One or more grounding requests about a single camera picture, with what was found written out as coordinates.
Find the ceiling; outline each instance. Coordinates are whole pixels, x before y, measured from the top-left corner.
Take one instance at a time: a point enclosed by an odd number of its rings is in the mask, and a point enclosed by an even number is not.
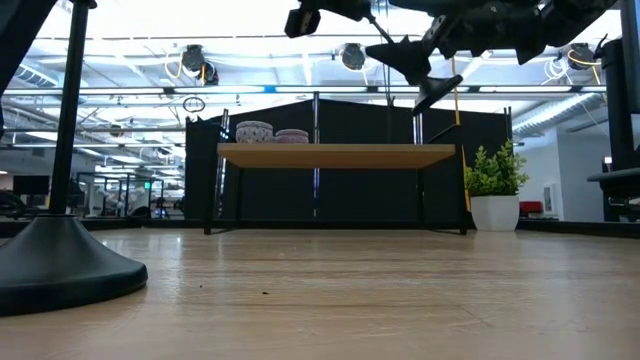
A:
[[[340,61],[340,50],[345,43],[363,46],[378,44],[382,40],[375,28],[365,21],[356,23],[338,15],[323,12],[322,22],[315,35],[288,39],[283,32],[290,9],[297,8],[297,0],[234,0],[224,2],[205,0],[101,0],[98,8],[90,12],[85,63],[82,71],[83,88],[159,88],[193,87],[197,80],[178,72],[180,53],[187,45],[204,46],[207,59],[215,64],[220,85],[224,86],[383,86],[383,67],[368,60],[365,71],[346,69]],[[60,0],[26,56],[23,65],[48,79],[49,88],[62,85],[72,5]],[[421,38],[431,25],[431,18],[421,12],[387,9],[374,6],[374,14],[393,38],[404,35]],[[594,23],[575,42],[588,42],[594,48],[605,34],[609,39],[621,34],[618,10],[610,10]],[[518,66],[515,52],[493,51],[480,59],[472,59],[467,52],[455,58],[458,73],[465,76],[462,86],[472,85],[565,85],[596,84],[592,71],[567,71],[567,76],[554,78],[550,62],[558,49],[547,48],[538,58]],[[451,76],[452,62],[435,54],[431,58],[432,75]],[[392,85],[406,85],[404,78],[391,71]],[[13,89],[34,89],[33,81],[14,78]],[[350,101],[385,103],[384,97],[370,99],[349,94],[323,95]],[[290,103],[308,98],[308,94],[219,94],[203,96],[207,108],[203,117],[216,116],[222,109],[232,113]],[[415,93],[399,94],[397,106],[413,105]],[[133,128],[179,127],[184,125],[187,113],[182,109],[184,96],[164,95],[102,95],[84,96],[79,108],[80,126],[106,128],[114,124]],[[17,114],[16,127],[56,127],[59,100],[48,96],[5,96],[5,107]],[[543,101],[539,97],[465,98],[462,110],[502,112],[511,106],[520,114]],[[447,98],[435,107],[452,109],[455,103]],[[37,116],[31,116],[28,110]],[[183,143],[184,133],[129,133],[116,138],[108,133],[86,134],[78,141],[91,143],[142,143],[145,139],[164,143]],[[42,142],[43,138],[24,136],[20,141]],[[96,151],[100,155],[108,150]],[[146,156],[160,162],[157,154],[130,151],[132,156]]]

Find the black stand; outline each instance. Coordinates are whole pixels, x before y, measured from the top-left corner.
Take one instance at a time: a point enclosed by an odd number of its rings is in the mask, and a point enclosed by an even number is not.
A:
[[[50,211],[0,247],[0,316],[50,311],[113,299],[147,282],[144,264],[96,241],[64,215],[89,9],[76,0],[71,20]]]

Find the desk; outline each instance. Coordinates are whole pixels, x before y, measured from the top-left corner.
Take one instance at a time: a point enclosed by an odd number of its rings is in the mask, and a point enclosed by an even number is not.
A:
[[[423,169],[442,160],[456,157],[462,165],[459,144],[445,145],[356,145],[356,144],[236,144],[220,143],[217,154],[239,168],[235,220],[241,225],[243,169],[414,169],[417,173],[416,196],[419,221],[424,222]],[[459,191],[464,194],[462,173]],[[459,202],[460,233],[466,234],[466,205]],[[212,227],[211,216],[205,221],[205,233]]]

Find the yellow cable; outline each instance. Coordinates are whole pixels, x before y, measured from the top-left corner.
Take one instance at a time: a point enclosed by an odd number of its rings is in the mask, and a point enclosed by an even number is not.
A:
[[[602,83],[600,82],[600,76],[598,76],[598,70],[596,70],[595,66],[592,66],[591,70],[593,70],[593,75],[596,77],[596,82],[598,85],[601,85]]]
[[[592,63],[592,62],[588,62],[588,61],[582,61],[582,60],[578,60],[575,59],[573,57],[571,57],[571,54],[573,54],[575,52],[575,50],[569,50],[569,52],[567,53],[567,57],[569,58],[569,60],[573,61],[576,64],[580,64],[580,65],[585,65],[585,66],[599,66],[600,63]]]
[[[180,54],[180,61],[178,62],[178,74],[174,75],[171,73],[171,71],[169,70],[169,54],[167,54],[167,58],[164,61],[164,71],[167,73],[167,75],[169,75],[170,77],[177,79],[180,77],[180,75],[182,75],[182,54]]]
[[[456,60],[455,58],[451,58],[451,71],[453,72],[453,76],[457,75],[456,72]],[[460,106],[458,104],[458,101],[460,100],[459,96],[458,96],[458,87],[456,86],[455,88],[453,88],[453,99],[454,99],[454,104],[455,104],[455,114],[456,114],[456,125],[460,126]],[[467,160],[464,157],[464,144],[462,145],[462,167],[466,168],[467,167]],[[471,210],[471,202],[469,200],[469,190],[465,189],[464,190],[464,199],[465,202],[467,204],[467,211]]]

